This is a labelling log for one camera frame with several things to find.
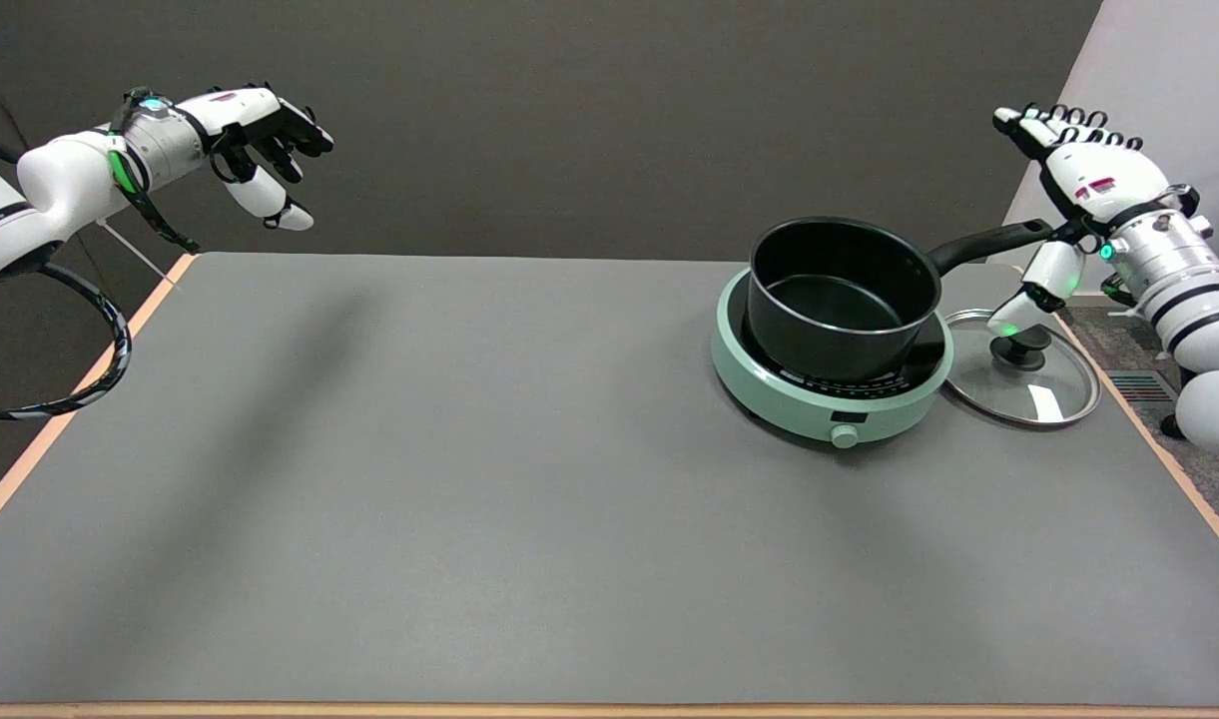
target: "carpet floor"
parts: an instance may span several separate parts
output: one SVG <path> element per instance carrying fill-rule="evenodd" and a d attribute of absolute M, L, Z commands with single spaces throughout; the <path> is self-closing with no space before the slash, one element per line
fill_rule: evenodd
<path fill-rule="evenodd" d="M 1169 385 L 1180 390 L 1180 372 L 1173 360 L 1157 358 L 1160 341 L 1151 324 L 1142 318 L 1113 318 L 1112 310 L 1103 307 L 1072 307 L 1062 310 L 1062 319 L 1087 347 L 1097 364 L 1107 373 L 1120 369 L 1157 372 Z M 1157 408 L 1150 403 L 1134 405 L 1142 423 L 1151 429 L 1156 441 L 1170 451 L 1181 468 L 1198 487 L 1208 505 L 1219 514 L 1219 456 L 1199 451 L 1190 442 L 1165 436 L 1158 424 L 1171 409 Z"/>

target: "saucepan handle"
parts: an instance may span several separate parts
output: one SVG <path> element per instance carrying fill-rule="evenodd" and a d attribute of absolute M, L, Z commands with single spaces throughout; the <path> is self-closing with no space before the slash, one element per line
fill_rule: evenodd
<path fill-rule="evenodd" d="M 1043 219 L 1028 219 L 1024 223 L 1004 224 L 1004 227 L 979 232 L 959 240 L 947 241 L 946 245 L 929 251 L 929 260 L 937 267 L 937 274 L 946 274 L 959 264 L 972 263 L 973 260 L 990 257 L 1019 246 L 1034 245 L 1036 241 L 1048 240 L 1052 236 L 1052 224 Z"/>

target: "black saucepan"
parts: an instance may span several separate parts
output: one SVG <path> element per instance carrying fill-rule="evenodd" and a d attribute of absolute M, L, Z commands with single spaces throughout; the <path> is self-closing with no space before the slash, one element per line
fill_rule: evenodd
<path fill-rule="evenodd" d="M 783 368 L 831 383 L 896 372 L 941 299 L 941 275 L 1047 240 L 1042 219 L 1006 224 L 928 255 L 889 230 L 850 218 L 778 224 L 751 251 L 747 329 Z"/>

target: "mint green induction cooker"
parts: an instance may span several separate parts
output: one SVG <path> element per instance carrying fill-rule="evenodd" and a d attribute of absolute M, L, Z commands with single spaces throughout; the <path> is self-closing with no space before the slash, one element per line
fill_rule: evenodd
<path fill-rule="evenodd" d="M 904 433 L 929 413 L 954 360 L 941 314 L 924 324 L 904 368 L 863 384 L 831 384 L 789 372 L 759 350 L 742 322 L 750 277 L 744 269 L 725 285 L 711 335 L 714 370 L 742 408 L 842 450 Z"/>

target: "wooden table edge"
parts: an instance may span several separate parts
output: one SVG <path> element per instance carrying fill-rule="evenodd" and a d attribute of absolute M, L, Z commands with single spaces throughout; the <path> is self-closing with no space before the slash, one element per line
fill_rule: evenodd
<path fill-rule="evenodd" d="M 294 704 L 294 702 L 110 702 L 0 706 L 0 719 L 1219 719 L 1219 707 L 1151 706 L 507 706 Z"/>
<path fill-rule="evenodd" d="M 169 269 L 167 277 L 171 282 L 179 282 L 182 274 L 188 272 L 194 256 L 184 255 Z M 157 307 L 161 306 L 166 296 L 169 295 L 172 285 L 165 280 L 157 283 L 157 288 L 147 296 L 143 306 L 135 311 L 129 321 L 129 331 L 138 334 Z M 1169 470 L 1174 481 L 1181 487 L 1187 500 L 1195 505 L 1204 523 L 1212 528 L 1213 534 L 1219 539 L 1219 515 L 1208 505 L 1208 501 L 1199 495 L 1195 483 L 1181 468 L 1181 464 L 1169 451 L 1164 450 L 1156 437 L 1153 437 L 1142 419 L 1129 406 L 1124 396 L 1117 390 L 1111 378 L 1097 364 L 1097 361 L 1089 355 L 1079 338 L 1074 335 L 1062 318 L 1057 323 L 1062 327 L 1062 333 L 1074 342 L 1075 346 L 1089 358 L 1098 380 L 1106 388 L 1108 395 L 1114 401 L 1134 428 L 1146 440 L 1151 450 L 1156 452 L 1158 461 Z M 94 363 L 89 373 L 85 373 L 78 386 L 84 386 L 98 378 L 104 366 L 112 361 L 112 347 L 104 351 L 101 358 Z M 33 468 L 41 459 L 59 435 L 72 420 L 72 414 L 63 414 L 60 418 L 51 418 L 46 427 L 20 456 L 20 459 L 6 473 L 0 483 L 0 511 L 15 491 L 28 478 Z M 1219 707 L 1143 707 L 1143 706 L 874 706 L 874 704 L 745 704 L 745 706 L 456 706 L 456 704 L 280 704 L 280 702 L 80 702 L 80 704 L 5 704 L 0 706 L 0 719 L 24 719 L 24 718 L 69 718 L 69 719 L 95 719 L 95 718 L 134 718 L 156 719 L 169 717 L 185 717 L 189 719 L 227 719 L 245 717 L 295 717 L 295 718 L 322 718 L 345 719 L 363 717 L 395 717 L 410 719 L 725 719 L 734 717 L 748 717 L 756 719 L 775 718 L 818 718 L 818 719 L 935 719 L 935 718 L 1029 718 L 1029 719 L 1064 719 L 1084 717 L 1091 719 L 1187 719 L 1207 718 L 1219 719 Z"/>
<path fill-rule="evenodd" d="M 147 300 L 144 300 L 143 305 L 139 306 L 139 310 L 135 311 L 133 318 L 129 318 L 130 336 L 139 334 L 144 324 L 147 323 L 147 319 L 151 318 L 152 313 L 156 312 L 157 307 L 161 306 L 162 301 L 166 300 L 166 296 L 169 295 L 172 288 L 174 288 L 169 283 L 179 282 L 179 278 L 184 277 L 184 273 L 188 272 L 188 267 L 195 258 L 196 257 L 194 255 L 180 256 L 180 258 L 176 261 L 174 267 L 169 269 L 169 273 L 166 273 L 169 282 L 161 280 L 157 283 L 157 286 L 154 288 L 151 295 L 147 296 Z M 112 346 L 110 345 L 107 346 L 107 350 L 102 351 L 102 355 L 94 363 L 94 366 L 91 366 L 90 372 L 85 373 L 85 377 L 80 378 L 80 381 L 76 386 L 83 388 L 96 380 L 99 374 L 102 374 L 102 369 L 111 362 Z M 49 418 L 46 420 L 46 427 L 41 428 L 41 431 L 38 433 L 28 447 L 26 447 L 24 453 L 20 455 L 20 459 L 16 459 L 15 464 L 12 464 L 6 472 L 6 476 L 1 478 L 0 513 L 1 509 L 5 508 L 6 502 L 10 501 L 10 497 L 15 496 L 16 491 L 20 491 L 20 486 L 24 483 L 24 479 L 28 478 L 30 470 L 37 468 L 38 462 L 46 455 L 49 447 L 54 445 L 54 441 L 57 440 L 59 435 L 67 428 L 67 424 L 71 423 L 74 416 L 76 413 L 69 413 L 60 414 L 57 418 Z"/>

